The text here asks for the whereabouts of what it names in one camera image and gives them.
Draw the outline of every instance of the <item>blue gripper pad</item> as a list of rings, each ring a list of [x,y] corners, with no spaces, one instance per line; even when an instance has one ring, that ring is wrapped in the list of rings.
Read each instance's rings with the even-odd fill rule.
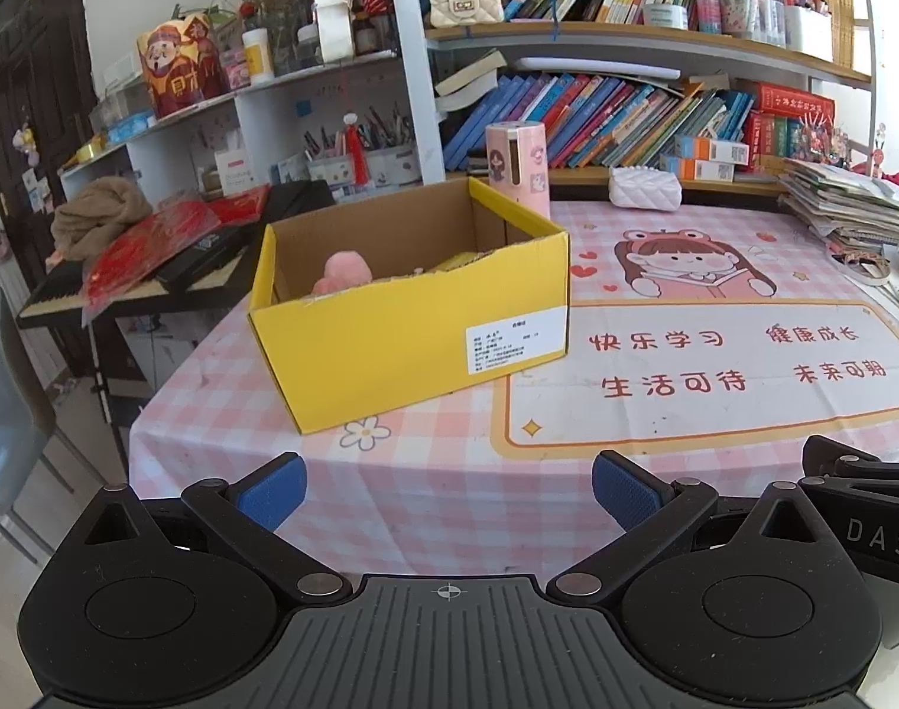
[[[304,459],[285,453],[229,489],[239,511],[274,532],[304,502],[309,476]]]
[[[632,530],[663,506],[659,492],[603,454],[594,459],[591,479],[597,503],[624,530]]]

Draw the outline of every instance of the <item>door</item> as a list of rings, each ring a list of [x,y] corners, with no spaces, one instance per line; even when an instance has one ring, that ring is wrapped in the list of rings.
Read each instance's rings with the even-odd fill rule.
[[[55,249],[52,215],[33,212],[22,174],[27,158],[12,146],[13,134],[28,122],[55,205],[64,202],[58,169],[88,141],[88,115],[98,103],[82,0],[0,0],[0,216],[30,290],[46,276]],[[115,323],[96,322],[104,369],[117,378],[140,371]],[[88,340],[79,328],[52,329],[52,337],[75,374],[90,367]]]

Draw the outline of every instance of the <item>orange border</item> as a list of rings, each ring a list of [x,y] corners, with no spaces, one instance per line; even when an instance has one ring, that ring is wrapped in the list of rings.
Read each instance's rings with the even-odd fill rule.
[[[867,301],[833,300],[832,298],[779,298],[778,300],[721,300],[715,303],[700,303],[695,300],[675,300],[658,303],[654,300],[588,300],[572,303],[571,307],[603,307],[603,306],[747,306],[772,304],[808,304],[818,306],[859,306],[872,314],[889,328],[899,341],[899,331],[892,325],[891,317],[875,303]],[[660,454],[689,450],[701,450],[712,447],[736,447],[769,443],[774,440],[788,440],[800,437],[799,430],[806,430],[807,435],[826,434],[872,426],[886,421],[899,420],[899,407],[888,410],[874,410],[857,413],[852,416],[834,416],[821,421],[766,426],[758,429],[746,429],[739,432],[714,432],[703,435],[684,435],[684,437],[653,438],[652,440],[608,440],[601,443],[549,443],[524,445],[515,443],[511,438],[511,376],[500,378],[493,384],[492,422],[490,442],[496,453],[506,458],[520,460],[544,460],[551,458],[589,458],[604,448],[617,450],[623,454]]]

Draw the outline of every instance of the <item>star illustration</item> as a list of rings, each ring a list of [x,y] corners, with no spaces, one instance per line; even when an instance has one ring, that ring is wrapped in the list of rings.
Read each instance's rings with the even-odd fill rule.
[[[531,421],[528,421],[528,423],[526,423],[521,428],[525,430],[525,433],[529,437],[534,437],[536,434],[538,434],[538,432],[542,430],[541,424],[536,423],[534,418],[532,418]]]

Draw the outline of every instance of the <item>brown blanket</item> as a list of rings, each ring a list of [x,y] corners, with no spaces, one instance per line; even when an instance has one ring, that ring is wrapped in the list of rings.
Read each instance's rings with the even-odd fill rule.
[[[98,178],[55,211],[55,250],[67,261],[96,258],[150,213],[150,202],[133,181],[114,175]]]

